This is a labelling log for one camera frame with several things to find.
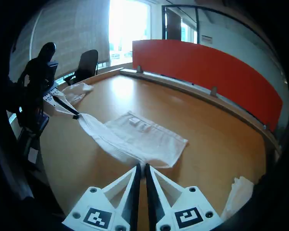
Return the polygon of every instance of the black office chair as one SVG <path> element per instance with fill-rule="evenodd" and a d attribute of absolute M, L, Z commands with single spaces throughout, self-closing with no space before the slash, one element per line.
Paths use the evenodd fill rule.
<path fill-rule="evenodd" d="M 89 50 L 83 53 L 80 57 L 79 65 L 74 75 L 66 77 L 64 81 L 66 81 L 70 86 L 97 74 L 98 56 L 97 50 Z"/>

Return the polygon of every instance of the wooden table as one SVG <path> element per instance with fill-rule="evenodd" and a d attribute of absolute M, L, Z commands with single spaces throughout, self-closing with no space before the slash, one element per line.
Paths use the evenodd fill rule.
<path fill-rule="evenodd" d="M 198 186 L 218 214 L 235 177 L 257 183 L 265 173 L 265 147 L 259 133 L 179 91 L 117 75 L 96 83 L 77 109 L 103 123 L 131 110 L 188 139 L 175 166 L 160 172 L 183 187 Z M 130 169 L 105 153 L 69 118 L 50 118 L 41 149 L 50 186 L 66 215 L 89 186 L 105 187 Z M 148 230 L 144 180 L 140 187 L 138 230 Z"/>

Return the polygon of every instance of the orange divider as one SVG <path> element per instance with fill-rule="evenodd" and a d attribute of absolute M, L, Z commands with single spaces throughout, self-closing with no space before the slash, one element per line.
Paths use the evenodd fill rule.
<path fill-rule="evenodd" d="M 255 69 L 222 51 L 177 40 L 133 41 L 133 68 L 185 80 L 237 103 L 271 131 L 276 128 L 282 100 Z"/>

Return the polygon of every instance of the white label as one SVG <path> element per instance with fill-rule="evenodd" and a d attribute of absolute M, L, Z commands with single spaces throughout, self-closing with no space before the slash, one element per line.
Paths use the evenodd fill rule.
<path fill-rule="evenodd" d="M 30 148 L 29 155 L 28 155 L 28 161 L 30 161 L 31 163 L 35 164 L 38 152 L 39 152 L 38 150 Z"/>

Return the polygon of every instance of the white cloth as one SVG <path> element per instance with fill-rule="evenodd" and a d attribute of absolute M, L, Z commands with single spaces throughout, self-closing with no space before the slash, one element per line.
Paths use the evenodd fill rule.
<path fill-rule="evenodd" d="M 93 86 L 85 83 L 73 84 L 64 88 L 61 92 L 66 96 L 70 104 L 75 105 L 80 102 L 87 93 L 93 90 Z"/>
<path fill-rule="evenodd" d="M 104 151 L 130 166 L 170 168 L 187 144 L 178 134 L 132 112 L 105 124 L 88 114 L 78 121 Z"/>
<path fill-rule="evenodd" d="M 242 208 L 252 197 L 253 188 L 254 184 L 245 177 L 241 176 L 239 179 L 235 178 L 226 206 L 220 218 L 223 221 L 226 221 Z"/>

